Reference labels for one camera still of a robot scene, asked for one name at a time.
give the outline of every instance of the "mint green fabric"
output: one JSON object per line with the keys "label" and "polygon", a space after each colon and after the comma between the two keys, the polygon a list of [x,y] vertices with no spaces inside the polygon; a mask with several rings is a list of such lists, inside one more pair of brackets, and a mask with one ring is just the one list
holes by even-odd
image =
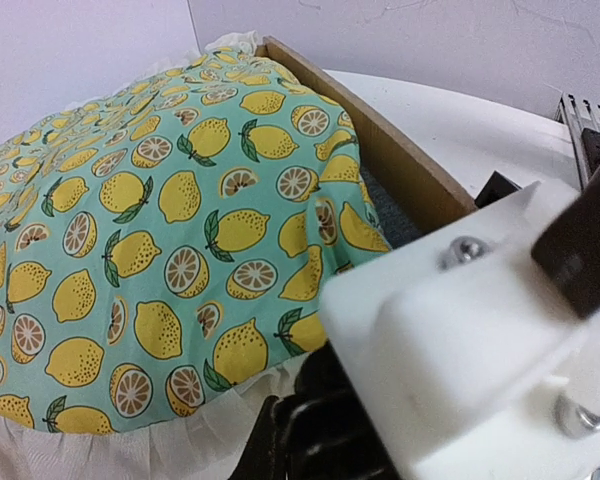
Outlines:
{"label": "mint green fabric", "polygon": [[231,49],[0,146],[0,414],[125,432],[320,347],[388,251],[348,115]]}

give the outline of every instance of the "white plastic part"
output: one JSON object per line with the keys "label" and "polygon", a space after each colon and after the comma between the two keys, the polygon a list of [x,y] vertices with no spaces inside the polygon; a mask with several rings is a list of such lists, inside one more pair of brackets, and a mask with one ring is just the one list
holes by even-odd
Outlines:
{"label": "white plastic part", "polygon": [[[405,479],[581,480],[600,465],[600,433],[574,441],[554,418],[600,313],[577,319],[529,253],[575,197],[532,185],[324,289],[321,320]],[[440,269],[462,235],[494,251]]]}

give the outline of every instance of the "white ruffle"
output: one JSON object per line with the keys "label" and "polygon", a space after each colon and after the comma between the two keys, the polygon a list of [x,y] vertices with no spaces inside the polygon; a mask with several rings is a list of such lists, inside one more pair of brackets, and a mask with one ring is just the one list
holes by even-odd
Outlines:
{"label": "white ruffle", "polygon": [[0,417],[0,479],[226,479],[240,458],[262,401],[269,395],[292,394],[305,358],[295,357],[266,370],[191,417],[123,434],[52,434]]}

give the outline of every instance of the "metal bolt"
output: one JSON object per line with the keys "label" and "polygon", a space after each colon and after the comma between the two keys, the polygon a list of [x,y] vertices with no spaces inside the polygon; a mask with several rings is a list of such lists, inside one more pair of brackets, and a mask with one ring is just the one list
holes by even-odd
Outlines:
{"label": "metal bolt", "polygon": [[560,430],[571,438],[584,438],[600,432],[600,415],[591,413],[564,394],[556,402],[555,419]]}
{"label": "metal bolt", "polygon": [[446,269],[472,262],[491,251],[489,245],[479,238],[462,236],[456,238],[443,258]]}

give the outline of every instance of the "screw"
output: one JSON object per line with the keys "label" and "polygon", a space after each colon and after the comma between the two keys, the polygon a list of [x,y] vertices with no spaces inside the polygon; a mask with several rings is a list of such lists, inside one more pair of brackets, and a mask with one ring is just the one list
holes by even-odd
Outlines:
{"label": "screw", "polygon": [[558,427],[567,437],[579,439],[600,432],[600,415],[575,403],[564,393],[558,397],[554,413]]}

